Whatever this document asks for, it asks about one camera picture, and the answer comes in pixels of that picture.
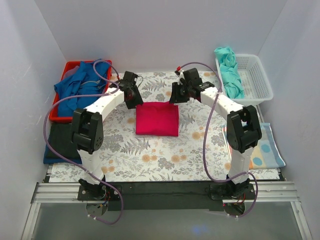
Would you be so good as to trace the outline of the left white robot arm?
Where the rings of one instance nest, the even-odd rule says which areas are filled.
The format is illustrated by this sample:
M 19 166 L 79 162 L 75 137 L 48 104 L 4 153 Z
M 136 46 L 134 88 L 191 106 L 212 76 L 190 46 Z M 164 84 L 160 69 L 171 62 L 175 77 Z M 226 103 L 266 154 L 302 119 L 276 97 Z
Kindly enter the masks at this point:
M 122 103 L 128 109 L 135 109 L 143 104 L 137 86 L 138 77 L 137 74 L 126 71 L 122 79 L 112 83 L 106 93 L 94 103 L 73 112 L 71 142 L 75 144 L 86 172 L 85 178 L 81 178 L 79 183 L 95 200 L 103 199 L 107 193 L 106 187 L 100 182 L 105 174 L 96 154 L 104 142 L 103 121 Z

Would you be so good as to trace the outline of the magenta t shirt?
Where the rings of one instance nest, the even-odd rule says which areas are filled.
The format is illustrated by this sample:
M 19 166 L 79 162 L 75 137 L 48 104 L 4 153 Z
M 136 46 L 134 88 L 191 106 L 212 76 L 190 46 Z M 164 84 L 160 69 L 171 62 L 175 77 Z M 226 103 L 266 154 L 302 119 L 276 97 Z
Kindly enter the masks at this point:
M 177 137 L 179 107 L 169 102 L 145 102 L 138 105 L 135 133 L 141 136 Z

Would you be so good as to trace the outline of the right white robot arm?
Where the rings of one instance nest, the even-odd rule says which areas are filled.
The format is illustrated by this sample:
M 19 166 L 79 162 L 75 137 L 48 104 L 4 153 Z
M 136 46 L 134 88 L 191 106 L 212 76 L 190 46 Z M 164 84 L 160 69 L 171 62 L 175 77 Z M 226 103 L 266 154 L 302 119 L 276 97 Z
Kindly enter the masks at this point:
M 237 199 L 253 189 L 249 169 L 251 154 L 262 138 L 254 106 L 243 106 L 223 94 L 213 83 L 202 81 L 198 70 L 177 68 L 178 81 L 172 83 L 170 103 L 186 103 L 191 98 L 211 107 L 226 121 L 226 140 L 231 147 L 231 164 L 225 180 L 212 179 L 209 187 L 215 199 Z

